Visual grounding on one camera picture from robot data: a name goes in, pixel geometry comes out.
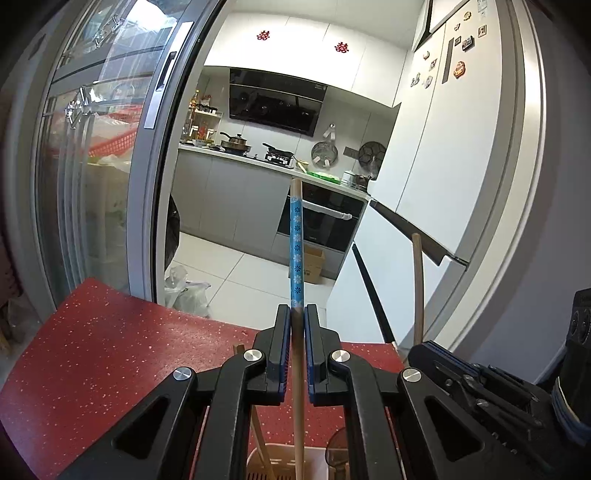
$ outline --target beige basket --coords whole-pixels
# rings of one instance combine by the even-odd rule
[[[293,445],[267,443],[269,457],[277,480],[296,480],[296,455]],[[329,467],[324,459],[324,449],[304,449],[304,478],[306,480],[328,480]],[[267,480],[265,467],[255,448],[246,461],[246,480]]]

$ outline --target cardboard box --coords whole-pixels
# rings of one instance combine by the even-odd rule
[[[304,245],[304,282],[319,283],[320,272],[324,267],[324,251],[320,248]]]

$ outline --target red speckled tabletop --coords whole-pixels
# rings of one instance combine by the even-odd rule
[[[257,330],[166,309],[89,279],[48,319],[0,392],[0,421],[40,480],[53,480],[174,368],[221,366]],[[343,347],[393,372],[391,345]],[[268,443],[292,443],[291,390],[258,407]],[[306,445],[323,447],[342,427],[340,407],[307,405]]]

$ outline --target ceiling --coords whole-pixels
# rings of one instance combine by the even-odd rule
[[[408,49],[422,4],[423,0],[238,0],[235,11],[325,21]]]

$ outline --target tiled backsplash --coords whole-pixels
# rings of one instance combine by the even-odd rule
[[[308,170],[323,171],[338,177],[341,177],[345,170],[352,170],[356,163],[354,158],[343,155],[345,147],[358,150],[368,141],[376,141],[385,147],[388,146],[394,128],[392,118],[369,112],[340,99],[330,98],[328,95],[322,104],[314,137],[231,119],[228,105],[229,75],[224,70],[218,69],[216,74],[211,76],[203,74],[197,85],[199,94],[211,95],[211,105],[223,112],[216,134],[217,144],[225,139],[219,134],[220,132],[226,132],[229,135],[242,134],[247,140],[246,143],[252,146],[249,155],[257,154],[259,158],[264,158],[267,153],[267,148],[262,145],[264,142],[280,150],[294,152],[297,159],[309,163]],[[336,125],[335,145],[339,158],[330,168],[323,168],[312,162],[310,152],[315,143],[325,140],[323,134],[330,124]]]

